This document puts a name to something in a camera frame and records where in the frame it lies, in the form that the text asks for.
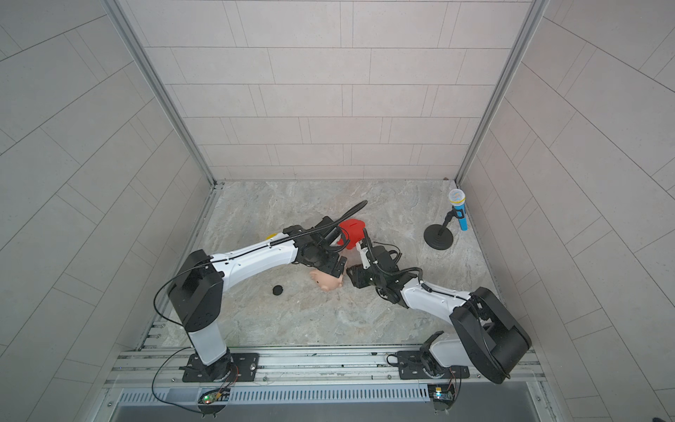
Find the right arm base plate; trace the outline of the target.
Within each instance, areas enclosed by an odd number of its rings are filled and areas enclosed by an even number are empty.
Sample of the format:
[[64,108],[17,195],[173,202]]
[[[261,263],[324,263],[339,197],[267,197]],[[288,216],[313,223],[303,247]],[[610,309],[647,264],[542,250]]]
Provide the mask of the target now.
[[462,365],[443,367],[430,353],[398,351],[395,353],[399,376],[402,380],[450,380],[470,378],[469,368]]

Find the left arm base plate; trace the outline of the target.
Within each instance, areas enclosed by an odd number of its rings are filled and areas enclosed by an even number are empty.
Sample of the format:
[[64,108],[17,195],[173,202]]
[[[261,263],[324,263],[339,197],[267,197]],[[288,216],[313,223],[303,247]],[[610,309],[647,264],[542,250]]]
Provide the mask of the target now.
[[211,365],[202,362],[197,353],[190,355],[180,367],[183,383],[252,382],[258,370],[258,353],[226,353]]

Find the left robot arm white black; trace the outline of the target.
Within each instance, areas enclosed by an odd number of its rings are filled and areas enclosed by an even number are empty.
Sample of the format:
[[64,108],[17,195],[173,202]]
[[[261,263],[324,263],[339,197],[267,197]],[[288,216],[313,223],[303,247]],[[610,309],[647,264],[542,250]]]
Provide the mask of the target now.
[[229,364],[230,350],[216,322],[223,293],[285,265],[304,265],[339,280],[346,266],[341,251],[348,243],[349,235],[339,223],[325,217],[314,228],[291,226],[239,250],[215,255],[198,250],[188,255],[167,283],[166,294],[201,363],[209,369]]

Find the pink piggy bank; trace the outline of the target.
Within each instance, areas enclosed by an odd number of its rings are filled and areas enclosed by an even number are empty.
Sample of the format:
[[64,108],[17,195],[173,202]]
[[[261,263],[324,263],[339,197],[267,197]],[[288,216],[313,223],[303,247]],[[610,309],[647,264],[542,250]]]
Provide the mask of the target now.
[[311,270],[309,276],[322,291],[330,292],[343,286],[346,263],[346,257],[337,256],[334,260],[329,260]]

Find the red piggy bank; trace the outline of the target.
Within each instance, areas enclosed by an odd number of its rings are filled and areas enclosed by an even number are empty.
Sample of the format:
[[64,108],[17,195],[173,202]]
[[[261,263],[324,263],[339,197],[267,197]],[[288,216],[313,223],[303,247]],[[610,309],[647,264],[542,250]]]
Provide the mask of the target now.
[[339,223],[339,229],[341,232],[339,242],[337,242],[339,251],[344,251],[344,249],[351,251],[354,249],[359,244],[359,242],[365,238],[365,228],[365,223],[358,219],[349,219]]

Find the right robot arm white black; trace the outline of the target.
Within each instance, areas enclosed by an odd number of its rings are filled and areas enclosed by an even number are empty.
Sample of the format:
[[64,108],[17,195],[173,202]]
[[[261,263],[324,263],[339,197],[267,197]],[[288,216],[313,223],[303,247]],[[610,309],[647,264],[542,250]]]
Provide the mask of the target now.
[[472,366],[495,384],[511,377],[533,342],[526,330],[488,288],[456,291],[423,281],[419,268],[400,269],[383,246],[356,247],[360,265],[346,269],[355,288],[406,309],[423,311],[453,325]]

